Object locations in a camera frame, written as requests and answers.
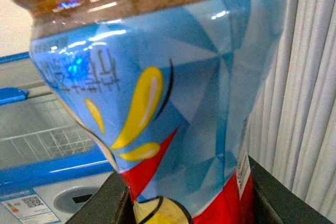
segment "bottle label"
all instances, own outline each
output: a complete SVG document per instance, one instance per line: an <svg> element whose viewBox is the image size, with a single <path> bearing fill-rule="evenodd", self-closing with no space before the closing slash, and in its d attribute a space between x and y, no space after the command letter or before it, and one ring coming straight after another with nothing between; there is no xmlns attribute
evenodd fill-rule
<svg viewBox="0 0 336 224"><path fill-rule="evenodd" d="M285 0L204 0L35 40L30 54L107 146L135 205L188 220L235 174L284 10Z"/></svg>

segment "black curved line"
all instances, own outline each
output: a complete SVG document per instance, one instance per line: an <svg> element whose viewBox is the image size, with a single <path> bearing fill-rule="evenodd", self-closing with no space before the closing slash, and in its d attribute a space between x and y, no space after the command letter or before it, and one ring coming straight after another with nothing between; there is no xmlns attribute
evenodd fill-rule
<svg viewBox="0 0 336 224"><path fill-rule="evenodd" d="M163 104L158 112L158 114L156 115L155 119L158 119L159 115L162 113L163 109L166 107L167 103L168 103L168 100L169 100L169 97L172 93L172 90L173 90L173 84L174 84L174 66L173 66L173 61L170 59L169 60L170 62L170 81L169 81L169 87L168 87L168 91L167 91L167 94L166 94L166 97L164 98L164 101L163 101Z"/></svg>
<svg viewBox="0 0 336 224"><path fill-rule="evenodd" d="M139 224L145 224L148 220L150 220L157 213L157 211L159 210L159 208L161 207L162 202L163 202L163 197L158 197L158 198L159 198L159 203L156 206L156 208L149 215L147 215L146 218L144 218Z"/></svg>
<svg viewBox="0 0 336 224"><path fill-rule="evenodd" d="M188 212L188 210L179 202L177 202L176 200L170 199L172 202L174 202L184 213L184 215L186 216L188 223L189 224L193 224L193 218L191 217L190 213Z"/></svg>
<svg viewBox="0 0 336 224"><path fill-rule="evenodd" d="M151 199L147 199L147 200L144 200L144 201L138 201L140 204L142 204L142 203L147 203L147 202L151 202L151 201L153 201L153 200L156 200L156 199L159 199L160 198L160 196L157 196L157 197L155 197L155 198L151 198Z"/></svg>

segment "white wall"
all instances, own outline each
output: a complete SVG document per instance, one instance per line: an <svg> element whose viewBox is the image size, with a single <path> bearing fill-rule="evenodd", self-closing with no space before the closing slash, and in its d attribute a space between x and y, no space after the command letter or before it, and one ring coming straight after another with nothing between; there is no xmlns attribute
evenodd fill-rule
<svg viewBox="0 0 336 224"><path fill-rule="evenodd" d="M33 20L11 0L0 0L0 57L29 50Z"/></svg>

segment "wire basket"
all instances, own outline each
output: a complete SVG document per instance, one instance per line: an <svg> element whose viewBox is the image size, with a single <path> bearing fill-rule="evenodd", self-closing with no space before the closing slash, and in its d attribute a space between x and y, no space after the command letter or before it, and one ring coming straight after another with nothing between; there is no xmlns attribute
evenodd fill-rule
<svg viewBox="0 0 336 224"><path fill-rule="evenodd" d="M77 154L93 146L92 139L78 125L4 138L0 140L0 152L5 150L11 155L1 160L0 169Z"/></svg>
<svg viewBox="0 0 336 224"><path fill-rule="evenodd" d="M0 106L0 169L77 154L93 146L54 95Z"/></svg>

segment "qr code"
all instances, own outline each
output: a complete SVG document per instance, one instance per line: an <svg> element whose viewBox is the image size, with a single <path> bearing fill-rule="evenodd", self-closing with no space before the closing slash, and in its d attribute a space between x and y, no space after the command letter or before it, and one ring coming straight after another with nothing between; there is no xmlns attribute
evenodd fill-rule
<svg viewBox="0 0 336 224"><path fill-rule="evenodd" d="M34 208L34 207L38 207L38 206L43 206L44 205L37 196L32 196L32 197L29 197L29 198L25 198L25 199L22 199L22 201L24 203L26 203L26 205L29 208Z"/></svg>

